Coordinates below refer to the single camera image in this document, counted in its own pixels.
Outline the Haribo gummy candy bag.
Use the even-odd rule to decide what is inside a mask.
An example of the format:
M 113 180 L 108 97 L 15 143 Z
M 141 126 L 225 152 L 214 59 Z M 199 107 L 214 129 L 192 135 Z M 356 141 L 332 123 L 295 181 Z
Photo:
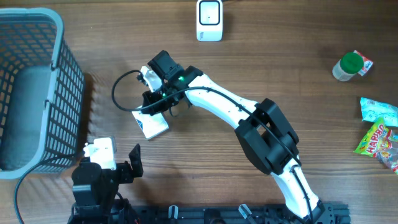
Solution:
M 378 118 L 354 153 L 376 158 L 397 174 L 397 130 L 388 128 L 383 117 Z

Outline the white blue cardboard box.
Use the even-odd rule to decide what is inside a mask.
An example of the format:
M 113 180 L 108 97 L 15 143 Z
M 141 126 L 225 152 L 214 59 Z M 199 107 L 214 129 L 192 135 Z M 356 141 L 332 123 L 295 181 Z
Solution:
M 132 115 L 147 140 L 150 140 L 169 129 L 169 125 L 162 113 L 157 113 L 151 116 L 149 114 L 144 114 L 142 111 L 133 111 Z

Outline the light blue tissue pack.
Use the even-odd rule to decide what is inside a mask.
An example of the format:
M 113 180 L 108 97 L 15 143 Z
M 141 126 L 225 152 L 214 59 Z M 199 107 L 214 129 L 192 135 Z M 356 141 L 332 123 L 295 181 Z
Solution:
M 375 122 L 382 117 L 386 126 L 397 127 L 397 107 L 368 98 L 360 99 L 363 121 Z

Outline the green lid white jar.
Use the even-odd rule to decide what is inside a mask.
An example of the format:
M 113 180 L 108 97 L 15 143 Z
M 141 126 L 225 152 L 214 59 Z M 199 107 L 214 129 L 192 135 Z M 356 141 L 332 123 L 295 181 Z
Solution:
M 332 69 L 332 74 L 337 80 L 347 82 L 363 68 L 363 65 L 363 58 L 357 53 L 350 52 L 336 63 Z

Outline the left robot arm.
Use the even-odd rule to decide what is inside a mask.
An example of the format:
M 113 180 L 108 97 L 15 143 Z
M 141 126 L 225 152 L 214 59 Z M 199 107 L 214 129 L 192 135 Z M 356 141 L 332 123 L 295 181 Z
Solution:
M 132 223 L 141 219 L 129 200 L 119 193 L 121 184 L 131 184 L 143 176 L 141 147 L 136 144 L 129 153 L 130 161 L 117 163 L 115 170 L 103 169 L 98 163 L 83 159 L 72 173 L 73 196 L 68 223 Z

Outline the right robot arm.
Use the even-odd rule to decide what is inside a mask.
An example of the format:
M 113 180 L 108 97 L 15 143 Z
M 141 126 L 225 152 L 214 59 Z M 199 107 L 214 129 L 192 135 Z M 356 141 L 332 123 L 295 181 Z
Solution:
M 149 87 L 142 95 L 143 114 L 155 116 L 181 100 L 209 111 L 234 129 L 250 163 L 273 176 L 299 222 L 315 223 L 323 215 L 325 207 L 302 172 L 299 137 L 272 100 L 258 103 L 235 95 L 198 68 L 183 68 L 165 50 L 143 66 L 137 78 Z

